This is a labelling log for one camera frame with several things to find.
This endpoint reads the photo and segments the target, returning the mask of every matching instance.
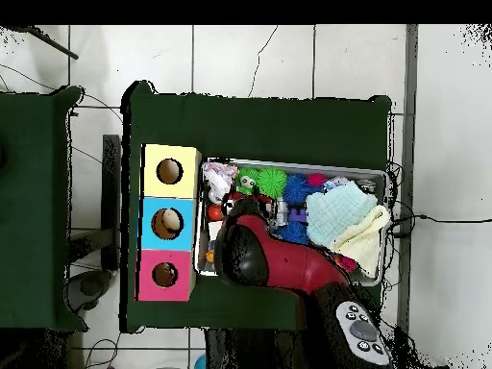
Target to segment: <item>plastic bin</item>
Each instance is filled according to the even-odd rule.
[[[226,162],[224,159],[212,159],[209,158],[207,161],[219,161]],[[349,180],[370,180],[376,184],[376,190],[374,195],[378,199],[378,205],[386,205],[387,197],[389,195],[389,179],[384,171],[379,170],[366,170],[359,168],[345,168],[345,167],[329,167],[322,165],[308,165],[308,164],[293,164],[286,162],[272,162],[272,161],[254,161],[254,160],[236,160],[230,159],[228,163],[231,165],[236,165],[238,167],[246,168],[256,168],[260,170],[264,167],[276,167],[285,171],[287,174],[312,174],[321,173],[327,177],[327,179],[341,176],[346,177]],[[203,171],[200,176],[201,185],[199,189],[199,204],[198,204],[198,214],[197,214],[197,226],[195,236],[195,268],[196,270],[204,275],[216,276],[214,272],[205,270],[206,260],[205,253],[209,248],[209,233],[207,228],[206,219],[206,197],[208,196],[208,189],[206,188],[205,179],[203,177]],[[376,277],[370,279],[363,275],[361,272],[351,273],[349,276],[353,282],[360,282],[364,286],[377,285],[382,279],[382,269],[384,264],[384,254],[385,246],[382,244],[385,241],[386,228],[380,231],[380,260],[378,262],[378,268],[376,271]]]

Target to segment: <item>dark green tablecloth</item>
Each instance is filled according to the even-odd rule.
[[[122,100],[124,118],[122,244],[130,242],[122,281],[123,326],[296,330],[298,299],[287,291],[240,287],[199,276],[187,303],[134,299],[138,177],[141,143],[196,147],[206,157],[269,160],[384,170],[386,96],[370,101],[237,99],[156,94],[135,82]],[[125,233],[128,223],[128,235]],[[381,288],[369,290],[377,303]]]
[[[86,328],[63,300],[67,115],[80,95],[0,93],[2,328]]]

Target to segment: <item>purple toy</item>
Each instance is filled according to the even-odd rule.
[[[288,212],[288,221],[307,222],[308,216],[306,215],[306,210],[291,208]]]

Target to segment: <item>blue box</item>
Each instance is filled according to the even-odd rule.
[[[193,247],[193,224],[195,200],[172,198],[143,198],[141,249],[191,251]],[[184,227],[174,239],[160,239],[152,231],[152,218],[159,209],[175,209],[183,217]]]

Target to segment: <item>black handle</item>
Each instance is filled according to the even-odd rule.
[[[391,369],[390,365],[380,366],[357,357],[350,350],[336,319],[336,309],[346,301],[359,304],[350,287],[339,283],[326,284],[309,298],[307,326],[312,353],[316,354],[311,356],[315,369]]]

